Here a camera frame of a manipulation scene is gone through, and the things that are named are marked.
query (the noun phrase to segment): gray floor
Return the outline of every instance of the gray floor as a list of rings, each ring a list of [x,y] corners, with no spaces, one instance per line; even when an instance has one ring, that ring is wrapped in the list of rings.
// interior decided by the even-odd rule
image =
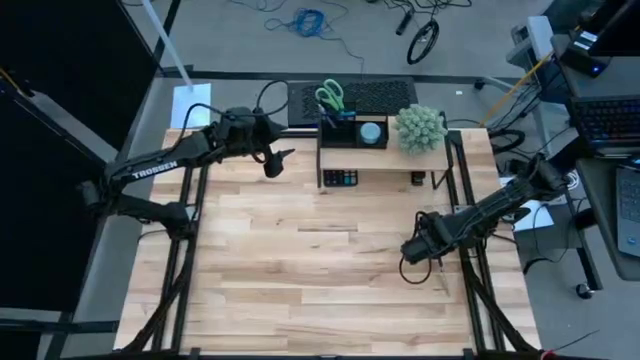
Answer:
[[[153,3],[161,20],[166,17],[169,3],[168,0]],[[365,73],[520,77],[523,71],[505,62],[505,55],[513,45],[510,30],[514,25],[521,24],[527,16],[542,12],[550,0],[482,0],[474,2],[470,9],[446,9],[437,16],[441,34],[436,47],[423,62],[413,67],[407,65],[404,58],[416,27],[411,24],[403,37],[394,34],[402,16],[400,10],[389,11],[381,3],[372,5],[364,0],[344,0],[340,3],[347,6],[350,13],[336,22],[335,29],[354,53],[366,58]],[[171,38],[182,60],[186,64],[193,64],[196,70],[359,72],[358,62],[348,57],[338,43],[303,39],[286,31],[268,32],[263,28],[265,19],[290,19],[297,7],[318,8],[330,15],[340,13],[339,9],[322,4],[319,0],[289,1],[281,10],[270,14],[254,12],[227,1],[183,0]],[[128,11],[153,48],[157,35],[144,10],[132,7]],[[421,23],[426,20],[426,16],[419,18]],[[162,64],[173,65],[166,53]],[[207,81],[196,79],[196,82]],[[132,154],[158,148],[162,134],[169,126],[173,87],[181,84],[177,79],[156,79],[145,108],[141,111],[139,128],[131,147]],[[212,84],[212,104],[226,108],[252,105],[264,82],[214,81]],[[487,87],[476,92],[469,85],[417,84],[416,90],[421,104],[445,110],[449,119],[480,120],[502,96],[496,89]],[[264,107],[276,107],[284,100],[284,96],[284,89],[274,89],[265,98]],[[509,106],[510,103],[505,105],[501,113]],[[544,111],[544,114],[552,133],[566,126],[566,117],[549,111]],[[285,114],[274,118],[283,123],[287,121]],[[528,135],[525,149],[539,148],[540,142],[531,116],[520,120],[515,128]],[[560,148],[572,136],[575,133],[568,131],[554,144]],[[502,165],[505,160],[504,155],[498,156],[499,164]],[[148,195],[149,183],[136,185],[129,189],[130,193]],[[579,198],[583,194],[578,189],[574,196]],[[568,222],[569,215],[564,207],[554,209],[553,214],[558,224]],[[139,229],[139,224],[131,220],[112,219],[101,240],[97,262],[91,269],[90,286],[83,294],[76,320],[119,318],[135,256],[133,240]],[[564,244],[562,231],[543,229],[539,235],[545,255],[557,257],[560,250],[554,248]],[[640,308],[635,305],[636,299],[640,299],[640,285],[623,282],[616,276],[596,228],[587,231],[585,236],[605,287],[592,300],[581,300],[573,292],[573,287],[584,281],[575,251],[569,251],[559,264],[538,264],[527,275],[542,344],[545,348],[554,348],[599,329],[597,334],[562,353],[610,359],[637,358],[640,353],[640,342],[636,341],[640,333]],[[517,240],[521,245],[523,263],[536,255],[530,232],[518,234]],[[113,338],[113,335],[72,336],[67,342],[65,355],[107,352],[113,344]]]

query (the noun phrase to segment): succulent plant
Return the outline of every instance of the succulent plant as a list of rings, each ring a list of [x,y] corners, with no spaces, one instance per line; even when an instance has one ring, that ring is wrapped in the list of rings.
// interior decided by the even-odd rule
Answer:
[[[413,104],[409,109],[401,109],[395,123],[400,149],[409,155],[435,149],[447,134],[443,121],[440,111],[426,106]]]

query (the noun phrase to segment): blue cable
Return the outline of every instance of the blue cable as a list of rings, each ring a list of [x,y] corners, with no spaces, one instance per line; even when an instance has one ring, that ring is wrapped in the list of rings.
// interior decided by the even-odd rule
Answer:
[[[234,3],[234,4],[238,4],[238,5],[243,5],[246,6],[252,10],[255,11],[259,11],[259,12],[274,12],[276,10],[279,10],[280,8],[282,8],[282,6],[288,1],[288,0],[283,0],[281,3],[279,3],[276,7],[271,8],[271,9],[267,9],[267,0],[259,0],[256,2],[256,6],[251,6],[249,4],[243,3],[239,0],[229,0],[230,2]],[[326,37],[325,35],[328,33],[332,33],[334,32],[333,27],[331,26],[331,24],[333,24],[335,21],[342,19],[343,17],[347,16],[347,14],[349,14],[349,9],[341,4],[337,4],[334,2],[330,2],[330,1],[326,1],[326,0],[320,0],[322,3],[327,4],[327,5],[333,5],[333,6],[337,6],[339,8],[341,8],[343,10],[343,13],[339,16],[336,16],[333,19],[328,20],[327,16],[325,15],[324,12],[320,11],[320,10],[316,10],[316,9],[306,9],[306,8],[298,8],[296,10],[296,12],[293,15],[293,20],[291,20],[290,22],[284,22],[279,18],[270,18],[267,19],[263,26],[265,29],[269,30],[269,31],[274,31],[276,29],[279,29],[281,27],[286,28],[288,31],[291,31],[293,33],[298,34],[299,36],[308,38],[308,37],[318,37],[322,40],[325,41],[339,41],[342,46],[344,47],[345,51],[347,52],[347,54],[351,57],[353,57],[354,59],[357,59],[358,61],[360,61],[360,74],[362,76],[364,76],[364,62],[365,59],[361,56],[355,55],[354,53],[351,52],[351,50],[349,49],[349,47],[347,46],[347,43],[344,41],[344,39],[342,39],[341,37]]]

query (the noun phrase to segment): desk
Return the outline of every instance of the desk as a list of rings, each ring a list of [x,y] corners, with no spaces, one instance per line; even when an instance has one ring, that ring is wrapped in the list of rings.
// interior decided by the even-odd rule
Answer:
[[[569,36],[551,38],[554,51],[560,57],[569,44]],[[591,78],[560,63],[572,94],[576,97],[616,96],[640,94],[640,57],[613,57],[607,69],[597,78]],[[595,219],[607,246],[613,265],[623,280],[640,281],[640,258],[618,251],[615,168],[613,161],[581,159],[577,170]]]
[[[489,139],[484,129],[461,132],[481,199],[499,188]],[[176,135],[169,131],[165,146]],[[449,294],[435,263],[431,279],[419,286],[398,275],[399,248],[410,237],[414,213],[449,212],[447,186],[434,191],[411,186],[402,172],[362,171],[356,187],[317,189],[316,141],[274,144],[289,147],[296,152],[275,179],[265,178],[250,157],[209,171],[182,352],[460,355],[473,347],[457,252],[444,258]],[[152,200],[177,199],[181,179],[181,171],[157,176]],[[499,233],[512,236],[507,229]],[[140,241],[116,348],[131,341],[155,309],[168,250],[164,234]],[[487,257],[497,302],[539,346],[515,245],[489,239]],[[419,278],[426,268],[426,262],[406,265],[405,272]]]
[[[560,58],[569,45],[568,35],[554,35],[551,44]],[[576,97],[622,96],[640,94],[640,57],[617,56],[611,58],[609,66],[592,78],[558,61],[569,89]]]

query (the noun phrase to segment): white pole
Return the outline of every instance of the white pole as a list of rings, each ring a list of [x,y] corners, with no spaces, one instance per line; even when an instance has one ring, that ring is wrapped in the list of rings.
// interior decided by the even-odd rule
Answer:
[[[173,44],[171,43],[171,39],[169,39],[169,35],[167,35],[167,33],[164,31],[164,28],[160,23],[160,19],[158,19],[158,15],[153,10],[153,6],[151,6],[151,1],[142,0],[142,5],[144,5],[144,9],[147,10],[147,14],[149,14],[149,18],[151,19],[153,26],[156,28],[156,31],[158,31],[158,34],[160,34],[160,38],[162,39],[162,42],[164,42],[165,47],[167,48],[167,50],[169,51],[169,54],[173,58],[173,62],[176,64],[176,67],[180,72],[180,76],[182,76],[182,80],[184,80],[187,86],[189,86],[189,91],[193,91],[193,82],[191,82],[191,79],[189,79],[189,75],[187,75],[187,71],[185,70],[184,65],[182,64],[182,61],[180,61],[180,58],[178,57],[176,48],[173,47]]]

